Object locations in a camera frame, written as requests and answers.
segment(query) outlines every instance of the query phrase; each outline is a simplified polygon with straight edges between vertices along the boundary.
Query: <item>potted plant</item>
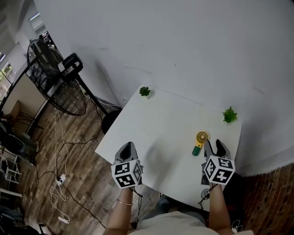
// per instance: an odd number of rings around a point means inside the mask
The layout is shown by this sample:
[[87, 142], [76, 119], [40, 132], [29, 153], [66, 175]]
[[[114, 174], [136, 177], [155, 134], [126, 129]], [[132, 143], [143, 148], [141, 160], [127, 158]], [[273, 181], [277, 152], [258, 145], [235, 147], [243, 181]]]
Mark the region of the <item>potted plant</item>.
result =
[[146, 97], [148, 97], [149, 96], [149, 94], [150, 94], [150, 89], [149, 89], [149, 87], [147, 87], [147, 86], [142, 86], [141, 88], [140, 88], [140, 95], [141, 96], [146, 96]]
[[230, 106], [229, 109], [226, 109], [226, 111], [223, 112], [223, 115], [224, 115], [224, 122], [226, 122], [227, 124], [230, 124], [237, 120], [237, 114], [232, 109], [232, 106]]

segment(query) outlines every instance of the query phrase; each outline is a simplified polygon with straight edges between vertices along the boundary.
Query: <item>bracelet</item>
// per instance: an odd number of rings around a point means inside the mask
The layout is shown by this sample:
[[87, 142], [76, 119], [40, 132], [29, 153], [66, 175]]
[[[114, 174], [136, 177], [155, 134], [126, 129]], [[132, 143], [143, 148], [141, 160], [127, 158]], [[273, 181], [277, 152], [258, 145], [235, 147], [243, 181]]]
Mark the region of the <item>bracelet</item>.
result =
[[127, 206], [132, 206], [133, 205], [133, 203], [132, 204], [131, 203], [124, 203], [124, 202], [120, 201], [119, 199], [117, 199], [116, 202], [119, 202], [119, 203], [127, 205]]

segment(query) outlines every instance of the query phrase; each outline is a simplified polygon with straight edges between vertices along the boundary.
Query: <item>fluorescent light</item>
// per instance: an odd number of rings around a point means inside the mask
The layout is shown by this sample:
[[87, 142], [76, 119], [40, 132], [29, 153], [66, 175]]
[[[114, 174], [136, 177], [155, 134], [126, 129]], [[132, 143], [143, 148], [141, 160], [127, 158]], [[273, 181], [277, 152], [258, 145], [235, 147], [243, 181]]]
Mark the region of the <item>fluorescent light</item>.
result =
[[30, 21], [31, 20], [34, 20], [40, 13], [38, 13], [37, 15], [35, 15], [34, 17], [30, 18]]
[[5, 54], [3, 54], [0, 58], [0, 62], [2, 62], [2, 60], [4, 59], [4, 57], [5, 57], [6, 55]]

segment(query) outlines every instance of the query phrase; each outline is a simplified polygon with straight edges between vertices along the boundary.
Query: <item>fan stand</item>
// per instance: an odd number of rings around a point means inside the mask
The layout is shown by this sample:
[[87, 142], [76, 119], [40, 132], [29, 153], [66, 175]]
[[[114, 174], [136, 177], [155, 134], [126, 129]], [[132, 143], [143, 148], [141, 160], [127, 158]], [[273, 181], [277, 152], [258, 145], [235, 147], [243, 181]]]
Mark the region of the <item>fan stand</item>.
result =
[[105, 114], [104, 119], [102, 120], [101, 123], [101, 129], [104, 134], [109, 130], [111, 125], [114, 123], [115, 119], [118, 117], [120, 114], [120, 110], [114, 110], [108, 113], [105, 108], [100, 104], [98, 99], [93, 95], [93, 93], [90, 91], [90, 89], [86, 86], [84, 81], [81, 79], [81, 77], [78, 75], [75, 78], [78, 83], [84, 88], [84, 90], [87, 92], [87, 94], [90, 96], [90, 98], [95, 102], [95, 104], [102, 110], [102, 112]]

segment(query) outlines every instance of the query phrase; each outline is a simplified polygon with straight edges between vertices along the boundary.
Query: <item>forearm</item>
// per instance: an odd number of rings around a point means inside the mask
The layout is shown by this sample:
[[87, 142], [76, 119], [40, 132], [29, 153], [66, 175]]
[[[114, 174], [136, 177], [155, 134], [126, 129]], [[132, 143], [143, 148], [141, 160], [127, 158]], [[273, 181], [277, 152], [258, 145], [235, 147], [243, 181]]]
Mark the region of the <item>forearm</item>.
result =
[[[119, 201], [131, 204], [132, 200], [133, 192], [129, 188], [122, 189], [119, 195]], [[107, 230], [110, 229], [125, 231], [126, 234], [130, 224], [131, 209], [132, 206], [118, 202], [109, 218], [105, 234], [107, 234]]]
[[210, 192], [209, 228], [214, 231], [231, 230], [231, 221], [226, 207], [221, 185], [217, 185]]

